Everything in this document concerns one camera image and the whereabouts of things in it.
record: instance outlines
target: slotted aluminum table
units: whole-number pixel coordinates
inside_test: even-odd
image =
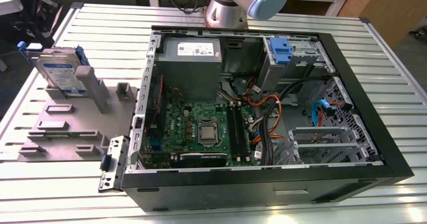
[[[83,46],[106,85],[141,86],[151,26],[205,26],[202,13],[174,8],[85,4],[70,10],[57,46]],[[427,95],[373,26],[357,18],[279,14],[251,29],[334,35],[416,177],[326,204],[145,212],[123,193],[98,193],[99,162],[0,164],[0,222],[83,223],[421,223],[427,222]],[[43,109],[47,82],[33,71],[0,123],[0,159],[18,150]]]

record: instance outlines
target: power supply label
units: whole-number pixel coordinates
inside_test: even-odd
[[[69,96],[74,96],[74,94],[79,96],[87,91],[83,83],[75,77],[77,69],[74,65],[45,63],[43,68],[58,88],[71,94]]]
[[[181,42],[178,44],[179,56],[214,56],[214,43]]]

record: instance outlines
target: cpu socket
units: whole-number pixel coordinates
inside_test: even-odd
[[[219,143],[219,123],[217,120],[201,120],[198,123],[199,144],[206,148],[214,147]]]

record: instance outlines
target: ram slot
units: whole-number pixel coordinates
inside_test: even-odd
[[[239,156],[242,160],[245,160],[246,156],[249,155],[249,147],[247,147],[246,129],[245,129],[241,106],[235,106],[234,108],[234,126],[235,126]]]
[[[239,146],[237,141],[235,116],[234,116],[233,105],[227,106],[227,127],[229,127],[231,157],[235,159],[239,155]]]

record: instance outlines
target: green circuit board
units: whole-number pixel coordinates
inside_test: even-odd
[[[245,120],[245,130],[247,130],[247,120],[254,116],[250,106],[241,108]],[[205,146],[199,139],[199,126],[214,123],[218,127],[218,142]],[[253,166],[255,161],[251,158],[251,147],[249,132],[245,131],[247,157],[233,158],[231,141],[227,123],[227,104],[219,103],[173,103],[166,111],[166,129],[162,140],[162,152],[153,154],[153,163],[157,168],[169,168],[169,153],[225,153],[229,156],[227,166]]]

